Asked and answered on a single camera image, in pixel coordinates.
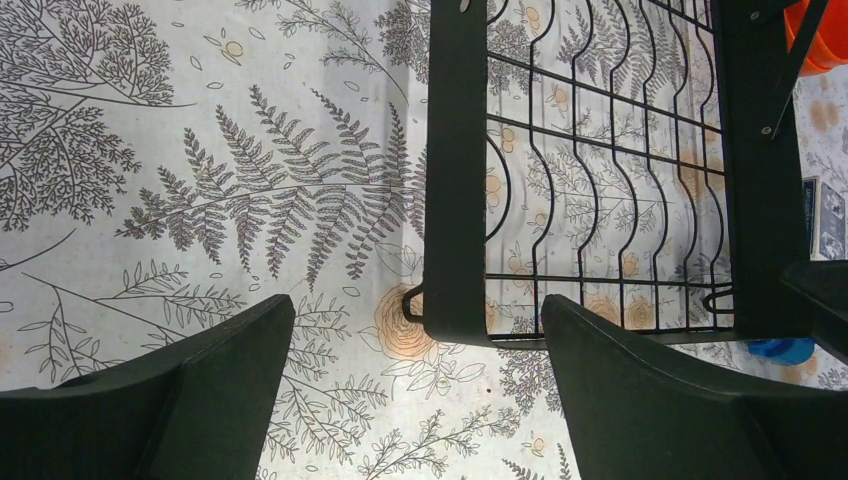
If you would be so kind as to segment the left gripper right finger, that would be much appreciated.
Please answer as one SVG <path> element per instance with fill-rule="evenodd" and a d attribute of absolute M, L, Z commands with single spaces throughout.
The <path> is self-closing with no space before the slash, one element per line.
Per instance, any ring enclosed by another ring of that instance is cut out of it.
<path fill-rule="evenodd" d="M 584 479 L 843 479 L 847 395 L 726 369 L 561 296 L 541 321 Z"/>

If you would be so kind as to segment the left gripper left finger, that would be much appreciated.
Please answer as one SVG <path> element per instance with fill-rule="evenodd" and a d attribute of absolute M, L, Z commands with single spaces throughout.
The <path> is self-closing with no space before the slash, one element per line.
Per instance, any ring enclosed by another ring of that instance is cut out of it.
<path fill-rule="evenodd" d="M 253 478 L 294 320 L 276 294 L 120 365 L 3 392 L 2 477 Z"/>

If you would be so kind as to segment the orange bowl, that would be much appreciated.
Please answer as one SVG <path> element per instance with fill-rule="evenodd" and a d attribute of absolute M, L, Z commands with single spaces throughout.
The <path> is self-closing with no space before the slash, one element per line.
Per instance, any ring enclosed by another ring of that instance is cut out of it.
<path fill-rule="evenodd" d="M 788 47 L 799 32 L 810 2 L 797 1 L 784 9 Z M 847 64 L 847 0 L 830 0 L 802 65 L 802 77 L 827 73 Z"/>

